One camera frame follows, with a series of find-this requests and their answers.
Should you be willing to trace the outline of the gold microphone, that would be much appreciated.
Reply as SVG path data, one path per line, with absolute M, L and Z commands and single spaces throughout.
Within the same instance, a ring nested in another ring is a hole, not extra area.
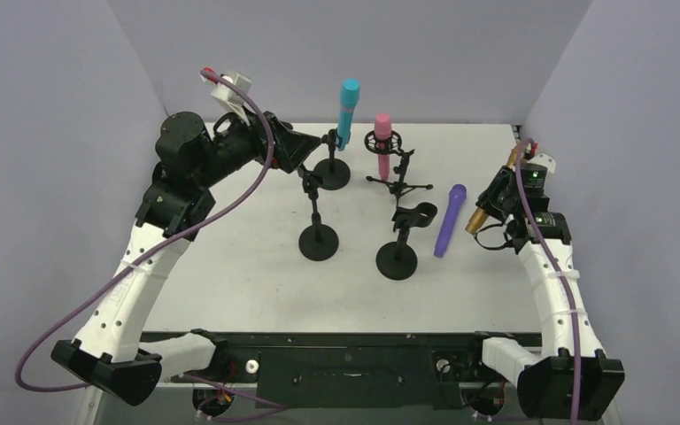
M 521 156 L 520 148 L 518 146 L 513 147 L 506 160 L 506 163 L 504 164 L 504 167 L 509 168 L 514 167 L 515 162 L 519 160 L 520 156 Z M 487 218 L 488 218 L 487 212 L 482 207 L 477 205 L 473 214 L 469 218 L 467 225 L 465 226 L 465 231 L 468 232 L 470 235 L 474 236 L 475 233 L 483 226 Z

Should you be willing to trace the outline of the purple microphone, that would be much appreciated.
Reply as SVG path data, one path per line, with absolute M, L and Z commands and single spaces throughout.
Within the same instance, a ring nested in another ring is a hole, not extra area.
M 449 191 L 448 203 L 444 218 L 440 226 L 433 254 L 436 258 L 443 258 L 446 254 L 452 234 L 456 227 L 460 211 L 467 199 L 468 190 L 463 184 L 455 184 Z

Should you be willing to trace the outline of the gold mic black stand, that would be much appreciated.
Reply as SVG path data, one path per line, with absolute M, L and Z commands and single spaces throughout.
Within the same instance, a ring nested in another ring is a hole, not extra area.
M 309 171 L 305 166 L 299 168 L 302 188 L 312 204 L 311 225 L 299 236 L 298 247 L 301 254 L 311 261 L 324 261 L 332 258 L 339 247 L 336 231 L 322 223 L 318 208 L 319 188 L 323 183 L 320 175 Z

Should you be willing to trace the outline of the purple mic black stand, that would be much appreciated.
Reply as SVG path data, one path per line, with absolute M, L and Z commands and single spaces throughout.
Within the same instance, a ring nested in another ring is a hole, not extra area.
M 403 281 L 411 277 L 418 266 L 415 250 L 408 244 L 412 228 L 426 228 L 437 216 L 438 209 L 428 202 L 419 203 L 413 208 L 398 206 L 392 215 L 393 230 L 398 233 L 395 242 L 384 244 L 376 253 L 377 270 L 393 281 Z

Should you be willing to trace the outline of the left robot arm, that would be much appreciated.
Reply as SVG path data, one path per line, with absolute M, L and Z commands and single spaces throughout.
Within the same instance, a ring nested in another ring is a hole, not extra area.
M 194 112 L 178 112 L 161 125 L 158 164 L 136 213 L 118 281 L 102 296 L 74 338 L 51 353 L 61 367 L 128 405 L 147 399 L 166 378 L 197 371 L 222 378 L 228 355 L 222 340 L 196 329 L 156 343 L 143 343 L 143 328 L 176 262 L 196 239 L 215 201 L 212 187 L 243 166 L 258 162 L 291 173 L 321 146 L 268 113 L 230 112 L 213 127 Z

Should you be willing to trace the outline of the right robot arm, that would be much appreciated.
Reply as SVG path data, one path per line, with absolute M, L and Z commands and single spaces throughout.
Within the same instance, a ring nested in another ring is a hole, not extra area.
M 625 372 L 620 360 L 607 356 L 584 308 L 567 220 L 548 209 L 548 172 L 537 164 L 502 166 L 476 200 L 503 227 L 506 247 L 514 249 L 529 277 L 541 352 L 490 336 L 465 352 L 464 366 L 476 378 L 494 371 L 504 376 L 529 418 L 600 421 Z

